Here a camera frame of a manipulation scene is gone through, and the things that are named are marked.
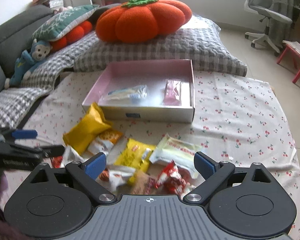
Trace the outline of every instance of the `green pumpkin stem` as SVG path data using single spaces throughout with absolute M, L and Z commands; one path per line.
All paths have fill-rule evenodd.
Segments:
M 157 2 L 158 0 L 129 0 L 126 4 L 122 5 L 121 7 L 135 7 L 135 6 L 143 6 L 149 3 Z

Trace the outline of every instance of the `metal bolt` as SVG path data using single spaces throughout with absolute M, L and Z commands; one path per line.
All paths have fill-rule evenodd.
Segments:
M 112 194 L 101 194 L 99 196 L 99 200 L 103 202 L 108 202 L 114 199 L 114 196 Z
M 201 200 L 201 196 L 199 194 L 189 194 L 186 196 L 187 200 L 192 201 L 192 202 L 196 202 Z

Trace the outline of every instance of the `beige floor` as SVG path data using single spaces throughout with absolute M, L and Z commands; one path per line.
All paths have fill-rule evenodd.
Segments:
M 222 30 L 220 37 L 229 52 L 247 64 L 247 77 L 267 81 L 274 87 L 287 116 L 300 162 L 300 79 L 296 84 L 292 83 L 296 70 L 291 56 L 286 55 L 281 65 L 277 65 L 272 49 L 258 44 L 253 49 L 244 33 Z

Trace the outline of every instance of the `cardboard box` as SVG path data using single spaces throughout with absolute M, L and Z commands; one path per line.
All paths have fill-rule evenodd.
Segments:
M 181 106 L 162 104 L 167 79 L 182 81 Z M 100 75 L 84 99 L 82 107 L 98 103 L 101 96 L 110 91 L 147 85 L 148 93 L 140 103 L 112 101 L 99 104 L 106 119 L 109 120 L 146 120 L 159 122 L 191 123 L 194 117 L 194 76 L 189 59 L 138 60 L 111 62 Z

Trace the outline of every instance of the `gray ribbed plate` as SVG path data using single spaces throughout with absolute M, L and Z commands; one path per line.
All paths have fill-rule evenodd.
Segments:
M 203 208 L 176 195 L 124 195 L 97 208 L 91 220 L 62 240 L 239 240 L 215 226 Z M 290 239 L 282 235 L 272 240 Z

